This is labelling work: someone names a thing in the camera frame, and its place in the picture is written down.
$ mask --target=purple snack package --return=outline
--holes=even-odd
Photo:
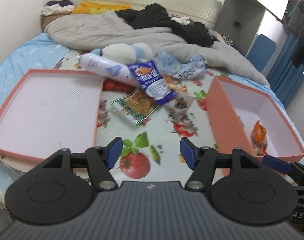
[[[128,67],[146,94],[154,98],[158,105],[162,106],[175,97],[175,91],[167,85],[153,60]]]

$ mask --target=gray garment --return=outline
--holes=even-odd
[[[288,28],[295,37],[299,37],[301,30],[304,27],[304,0],[300,0],[289,17],[290,21],[288,23]]]
[[[77,50],[103,49],[115,43],[132,45],[144,42],[151,47],[161,48],[181,63],[189,62],[194,55],[201,55],[209,67],[224,67],[233,74],[269,86],[267,79],[243,55],[226,44],[215,42],[210,48],[187,44],[166,27],[134,30],[115,12],[63,16],[51,22],[45,31],[55,42]]]

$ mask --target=silver bolt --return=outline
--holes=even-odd
[[[203,183],[198,180],[192,180],[188,183],[188,187],[192,189],[199,189],[203,187]]]
[[[103,189],[112,189],[115,186],[115,183],[111,180],[104,180],[101,181],[99,186]]]

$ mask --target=spray can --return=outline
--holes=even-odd
[[[124,84],[139,87],[140,84],[133,77],[129,68],[114,60],[99,56],[94,53],[86,53],[76,57],[80,66],[97,75],[108,77]]]

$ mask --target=curtain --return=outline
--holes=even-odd
[[[271,89],[285,107],[290,103],[303,79],[304,66],[295,68],[291,60],[292,53],[297,48],[297,43],[298,38],[290,33],[267,77]]]

